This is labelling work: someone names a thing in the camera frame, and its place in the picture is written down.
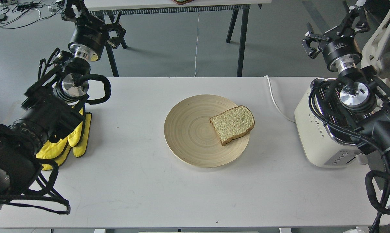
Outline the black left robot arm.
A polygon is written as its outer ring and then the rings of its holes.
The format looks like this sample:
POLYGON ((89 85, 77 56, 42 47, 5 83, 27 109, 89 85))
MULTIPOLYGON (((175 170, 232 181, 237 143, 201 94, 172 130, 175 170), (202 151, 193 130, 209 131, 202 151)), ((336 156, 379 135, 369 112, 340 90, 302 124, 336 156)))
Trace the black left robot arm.
POLYGON ((83 0, 65 0, 64 21, 74 22, 75 30, 68 51, 56 49, 39 66, 38 80, 25 92, 25 113, 13 124, 0 124, 0 209, 2 205, 33 207, 22 200, 56 202, 66 210, 36 208, 67 215, 69 201, 54 184, 58 176, 56 161, 37 158, 46 142, 57 143, 72 133, 86 116, 85 104, 97 105, 111 96, 111 84, 103 75, 90 73, 90 62, 101 58, 104 48, 125 46, 126 30, 116 11, 112 22, 92 15, 83 0))

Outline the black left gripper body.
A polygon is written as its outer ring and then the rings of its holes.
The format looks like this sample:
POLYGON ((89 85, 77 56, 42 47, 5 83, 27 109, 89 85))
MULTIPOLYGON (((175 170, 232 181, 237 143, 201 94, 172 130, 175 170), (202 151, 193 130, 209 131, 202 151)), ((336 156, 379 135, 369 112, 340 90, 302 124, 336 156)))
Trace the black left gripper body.
MULTIPOLYGON (((104 28, 106 21, 102 15, 91 15, 89 18, 81 16, 75 23, 75 30, 69 42, 69 51, 73 57, 83 59, 87 62, 98 61, 108 40, 104 28)), ((115 31, 109 33, 110 38, 116 36, 115 31)))

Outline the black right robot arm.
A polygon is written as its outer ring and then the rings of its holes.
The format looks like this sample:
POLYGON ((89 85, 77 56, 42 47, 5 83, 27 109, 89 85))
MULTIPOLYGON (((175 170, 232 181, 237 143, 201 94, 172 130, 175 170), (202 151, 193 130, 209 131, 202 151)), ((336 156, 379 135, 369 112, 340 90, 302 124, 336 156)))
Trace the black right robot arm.
POLYGON ((370 27, 363 6, 348 6, 346 1, 343 5, 344 19, 323 34, 314 33, 307 24, 302 41, 305 52, 311 59, 321 53, 328 70, 338 77, 313 80, 306 100, 311 115, 334 138, 364 154, 379 152, 384 171, 372 170, 365 176, 369 202, 377 211, 370 232, 378 233, 380 218, 390 216, 386 207, 390 196, 390 87, 372 65, 358 68, 362 53, 355 37, 370 27))

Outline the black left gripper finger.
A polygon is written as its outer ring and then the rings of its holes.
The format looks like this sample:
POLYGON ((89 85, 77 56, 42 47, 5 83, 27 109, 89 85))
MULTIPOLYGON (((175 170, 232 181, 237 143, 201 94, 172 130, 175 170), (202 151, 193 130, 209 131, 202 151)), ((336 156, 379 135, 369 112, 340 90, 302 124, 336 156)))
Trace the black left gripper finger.
POLYGON ((77 21, 74 7, 80 12, 85 7, 84 0, 62 0, 63 7, 61 12, 61 19, 67 22, 75 23, 77 21))
POLYGON ((117 13, 116 17, 113 15, 109 15, 109 19, 111 20, 110 24, 105 23, 104 28, 108 35, 108 40, 106 40, 106 45, 110 46, 113 49, 117 49, 119 45, 122 48, 127 49, 127 44, 124 40, 124 36, 126 34, 126 30, 120 24, 120 18, 122 13, 117 13), (111 31, 115 31, 117 34, 115 37, 110 38, 109 33, 111 31))

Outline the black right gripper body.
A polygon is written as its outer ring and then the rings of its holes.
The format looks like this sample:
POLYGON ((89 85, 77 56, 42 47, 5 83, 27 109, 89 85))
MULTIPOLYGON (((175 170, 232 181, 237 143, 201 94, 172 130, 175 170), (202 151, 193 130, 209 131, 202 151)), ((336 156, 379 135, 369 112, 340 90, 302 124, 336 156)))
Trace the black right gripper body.
POLYGON ((362 60, 362 53, 354 36, 341 36, 338 26, 324 33, 330 37, 322 54, 328 71, 342 72, 347 68, 356 68, 362 60))

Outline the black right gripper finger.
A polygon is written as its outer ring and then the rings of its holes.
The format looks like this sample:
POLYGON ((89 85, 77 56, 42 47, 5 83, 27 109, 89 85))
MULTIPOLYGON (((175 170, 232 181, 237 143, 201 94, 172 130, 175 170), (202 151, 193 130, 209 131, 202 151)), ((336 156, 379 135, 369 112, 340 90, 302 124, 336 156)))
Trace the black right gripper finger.
POLYGON ((370 31, 366 12, 363 6, 344 5, 346 15, 341 21, 341 36, 355 36, 370 31))
POLYGON ((319 53, 325 50, 326 45, 330 42, 330 37, 325 34, 314 33, 313 27, 310 23, 306 24, 307 32, 305 38, 302 40, 302 46, 306 54, 315 59, 319 53))

